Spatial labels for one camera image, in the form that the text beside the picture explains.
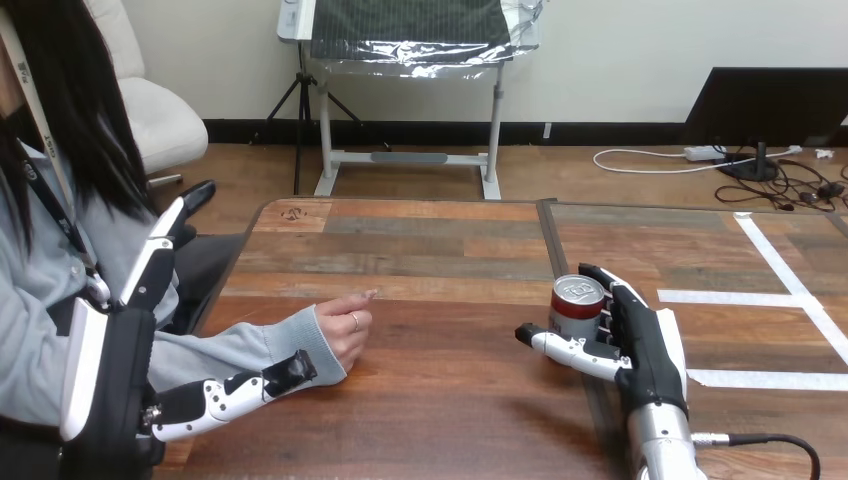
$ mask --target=table leg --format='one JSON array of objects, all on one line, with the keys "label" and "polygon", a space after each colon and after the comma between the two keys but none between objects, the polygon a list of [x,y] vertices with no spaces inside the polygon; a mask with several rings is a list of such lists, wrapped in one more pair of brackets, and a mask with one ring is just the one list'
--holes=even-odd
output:
[{"label": "table leg", "polygon": [[[500,199],[500,188],[498,186],[497,162],[498,143],[501,136],[501,103],[504,97],[502,88],[503,63],[498,65],[498,78],[495,81],[494,99],[492,102],[492,127],[489,133],[489,153],[486,159],[486,167],[481,168],[483,172],[483,191],[487,200]],[[489,192],[497,192],[497,197],[490,198]]]},{"label": "table leg", "polygon": [[329,88],[327,80],[322,80],[318,85],[318,95],[320,99],[320,121],[321,121],[321,154],[324,160],[324,171],[321,173],[321,178],[318,181],[318,186],[315,187],[316,196],[330,196],[333,193],[333,187],[336,183],[336,175],[339,167],[333,166],[333,140],[330,131],[330,105],[329,105]]}]

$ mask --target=wooden table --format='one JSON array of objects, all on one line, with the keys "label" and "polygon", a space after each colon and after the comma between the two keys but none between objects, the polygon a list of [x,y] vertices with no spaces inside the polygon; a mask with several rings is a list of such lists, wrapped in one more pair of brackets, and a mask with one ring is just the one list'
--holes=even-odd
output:
[{"label": "wooden table", "polygon": [[[843,331],[848,238],[838,217],[751,217]],[[380,294],[369,348],[342,384],[292,395],[169,446],[157,478],[622,478],[614,391],[521,345],[552,280],[581,261],[674,308],[688,367],[848,374],[800,308],[663,304],[658,290],[788,296],[732,212],[296,198],[267,205],[201,335],[312,303]],[[701,386],[693,431],[790,433],[823,478],[848,477],[848,393]],[[794,447],[699,454],[711,479],[807,478]]]}]

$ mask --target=lanyard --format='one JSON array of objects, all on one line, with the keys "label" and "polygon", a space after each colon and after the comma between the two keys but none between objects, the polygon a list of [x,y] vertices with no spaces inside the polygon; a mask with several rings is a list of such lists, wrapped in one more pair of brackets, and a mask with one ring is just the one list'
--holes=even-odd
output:
[{"label": "lanyard", "polygon": [[50,127],[47,125],[47,117],[44,115],[44,108],[41,106],[41,100],[38,98],[38,92],[35,89],[35,84],[32,81],[29,64],[26,61],[21,40],[15,31],[12,24],[12,19],[9,13],[4,8],[0,8],[0,37],[3,39],[3,44],[6,47],[6,52],[9,54],[9,59],[14,65],[16,77],[24,92],[27,105],[29,105],[32,117],[35,120],[35,125],[38,128],[38,133],[44,142],[45,154],[50,158],[50,163],[53,164],[53,170],[56,171],[56,177],[59,179],[59,185],[62,188],[62,194],[65,197],[67,211],[62,208],[61,202],[53,194],[47,181],[44,180],[41,172],[35,167],[31,160],[24,160],[24,173],[30,188],[38,196],[38,199],[44,205],[44,208],[53,217],[53,220],[62,229],[68,241],[76,248],[80,255],[80,259],[85,264],[85,273],[88,276],[88,289],[94,300],[101,306],[108,305],[111,294],[106,282],[101,278],[97,263],[93,260],[85,246],[85,242],[80,235],[76,224],[76,210],[74,208],[74,198],[71,195],[70,184],[65,171],[59,161],[59,154],[56,151],[56,145],[53,143],[53,136],[50,134]]},{"label": "lanyard", "polygon": [[68,218],[67,213],[65,213],[65,209],[62,208],[61,202],[59,202],[59,199],[53,194],[53,190],[50,189],[50,185],[48,185],[44,176],[35,164],[32,163],[32,160],[24,160],[24,173],[26,174],[30,188],[33,192],[35,192],[35,195],[41,201],[41,204],[44,205],[44,208],[50,216],[53,217],[53,220],[57,225],[59,225],[59,228],[62,229],[62,233],[68,237],[68,241],[71,242],[71,245],[77,249],[80,259],[83,264],[85,264],[85,273],[89,277],[93,277],[99,271],[97,263],[88,253],[88,249],[85,246],[85,242],[83,241],[82,235],[80,235],[76,224]]}]

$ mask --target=robotic hand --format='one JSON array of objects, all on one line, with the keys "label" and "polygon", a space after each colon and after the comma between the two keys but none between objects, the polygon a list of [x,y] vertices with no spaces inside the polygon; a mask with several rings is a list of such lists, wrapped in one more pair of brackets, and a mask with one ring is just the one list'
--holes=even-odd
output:
[{"label": "robotic hand", "polygon": [[69,335],[60,434],[63,478],[144,477],[161,463],[164,442],[227,424],[315,378],[305,351],[261,372],[202,380],[167,392],[147,383],[156,319],[171,285],[174,239],[215,193],[186,191],[151,231],[116,301],[99,276],[78,298]]},{"label": "robotic hand", "polygon": [[608,290],[610,332],[619,348],[533,324],[515,331],[554,361],[615,382],[621,395],[637,480],[706,480],[695,460],[686,404],[686,364],[674,312],[651,310],[625,281],[581,264],[581,275]]}]

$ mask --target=wood grain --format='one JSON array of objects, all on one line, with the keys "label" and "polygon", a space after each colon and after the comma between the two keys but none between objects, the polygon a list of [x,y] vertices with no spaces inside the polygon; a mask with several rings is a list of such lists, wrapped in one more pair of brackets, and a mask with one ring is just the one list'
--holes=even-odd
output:
[{"label": "wood grain", "polygon": [[[204,333],[233,319],[274,323],[307,303],[224,296]],[[543,322],[546,306],[377,300],[372,312],[369,348],[345,382],[199,437],[184,471],[541,479],[568,468],[607,478],[579,375],[505,334]],[[245,438],[254,441],[234,448]]]},{"label": "wood grain", "polygon": [[[592,156],[608,147],[501,146],[498,152],[498,178],[503,198],[531,200],[559,198],[565,202],[612,203],[621,205],[660,205],[707,209],[773,211],[764,200],[727,206],[713,197],[716,188],[732,183],[729,177],[711,170],[688,175],[622,175],[599,169]],[[421,147],[415,151],[476,155],[484,147]],[[651,147],[657,152],[676,153],[680,147]],[[321,175],[321,151],[304,149],[301,192],[314,191]],[[184,185],[157,188],[154,193],[166,207],[185,185],[208,178],[218,182],[218,193],[210,205],[192,218],[203,233],[241,233],[263,204],[292,195],[294,178],[293,146],[210,145],[206,156],[162,174],[185,175]],[[848,161],[848,149],[837,149],[833,160],[817,160],[812,150],[798,156],[803,164],[819,170],[830,180],[839,179],[839,170]],[[684,161],[640,155],[611,154],[605,161],[636,168],[679,168]],[[408,199],[482,199],[479,169],[433,167],[355,167],[345,166],[336,184],[335,195],[349,197],[388,197]],[[840,210],[845,211],[840,203]]]},{"label": "wood grain", "polygon": [[222,294],[323,298],[369,289],[377,289],[378,298],[388,300],[546,305],[551,299],[551,281],[238,272],[230,276]]},{"label": "wood grain", "polygon": [[262,209],[257,232],[321,232],[332,200],[278,200]]},{"label": "wood grain", "polygon": [[[318,220],[282,223],[291,202],[319,212]],[[242,321],[273,324],[312,303],[378,288],[368,350],[342,384],[299,392],[198,437],[173,452],[157,478],[613,478],[581,377],[513,338],[523,322],[545,323],[550,300],[547,248],[527,213],[535,207],[416,203],[269,205],[202,334]],[[658,288],[787,293],[731,213],[553,211],[570,265],[609,268],[658,308]],[[820,220],[827,222],[755,216],[844,329],[848,290],[838,278],[844,257],[836,258],[844,237]],[[800,309],[665,306],[676,312],[691,368],[848,373]],[[693,431],[798,435],[822,455],[823,478],[848,475],[844,393],[691,380],[689,392]],[[802,451],[780,445],[699,459],[711,479],[809,472]]]}]

